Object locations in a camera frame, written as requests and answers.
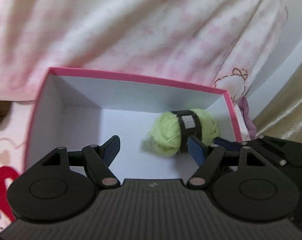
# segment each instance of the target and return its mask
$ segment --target pink box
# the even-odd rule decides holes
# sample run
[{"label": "pink box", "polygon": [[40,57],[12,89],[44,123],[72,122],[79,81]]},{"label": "pink box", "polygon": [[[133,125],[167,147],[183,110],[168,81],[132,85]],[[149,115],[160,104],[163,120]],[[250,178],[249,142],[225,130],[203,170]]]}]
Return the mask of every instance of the pink box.
[{"label": "pink box", "polygon": [[[198,168],[189,154],[162,158],[143,142],[166,111],[207,109],[220,136],[241,141],[229,93],[185,82],[98,70],[50,68],[29,128],[24,171],[58,146],[78,151],[118,135],[121,150],[110,166],[125,178],[186,180]],[[82,169],[73,170],[84,174]]]}]

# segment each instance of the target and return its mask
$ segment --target purple fabric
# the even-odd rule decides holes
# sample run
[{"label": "purple fabric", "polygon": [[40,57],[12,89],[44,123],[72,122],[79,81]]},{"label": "purple fabric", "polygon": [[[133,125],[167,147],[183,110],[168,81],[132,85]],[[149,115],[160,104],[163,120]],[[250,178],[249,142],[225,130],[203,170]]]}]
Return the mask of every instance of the purple fabric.
[{"label": "purple fabric", "polygon": [[255,124],[252,122],[252,120],[249,118],[249,105],[248,105],[248,101],[247,101],[246,97],[242,97],[239,100],[238,106],[242,113],[245,125],[247,126],[250,139],[254,140],[256,138],[257,128],[256,128]]}]

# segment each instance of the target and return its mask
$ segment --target ribbed black surface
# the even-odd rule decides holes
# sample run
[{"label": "ribbed black surface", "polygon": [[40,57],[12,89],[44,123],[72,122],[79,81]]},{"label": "ribbed black surface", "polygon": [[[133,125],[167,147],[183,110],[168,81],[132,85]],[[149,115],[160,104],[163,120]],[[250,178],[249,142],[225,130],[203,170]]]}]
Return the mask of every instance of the ribbed black surface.
[{"label": "ribbed black surface", "polygon": [[220,212],[203,191],[180,180],[126,180],[102,191],[82,214],[51,225],[16,221],[1,237],[7,240],[299,240],[285,219],[268,224],[237,221]]}]

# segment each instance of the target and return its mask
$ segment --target skein of yarn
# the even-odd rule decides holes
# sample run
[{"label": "skein of yarn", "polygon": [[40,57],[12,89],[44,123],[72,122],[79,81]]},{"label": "skein of yarn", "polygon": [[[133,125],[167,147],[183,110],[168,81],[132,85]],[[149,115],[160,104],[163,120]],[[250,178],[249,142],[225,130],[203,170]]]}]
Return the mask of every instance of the skein of yarn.
[{"label": "skein of yarn", "polygon": [[[219,136],[217,122],[203,109],[191,109],[199,118],[202,129],[202,142],[210,145]],[[175,155],[181,146],[179,120],[172,112],[163,113],[154,123],[149,133],[149,145],[153,152],[163,157]]]}]

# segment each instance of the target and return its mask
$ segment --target beige satin fabric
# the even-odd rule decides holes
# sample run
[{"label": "beige satin fabric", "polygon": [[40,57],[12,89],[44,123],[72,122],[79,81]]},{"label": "beige satin fabric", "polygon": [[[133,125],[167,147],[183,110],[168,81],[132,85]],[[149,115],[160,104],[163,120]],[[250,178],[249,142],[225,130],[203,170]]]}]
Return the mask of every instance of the beige satin fabric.
[{"label": "beige satin fabric", "polygon": [[302,66],[254,120],[258,134],[302,143]]}]

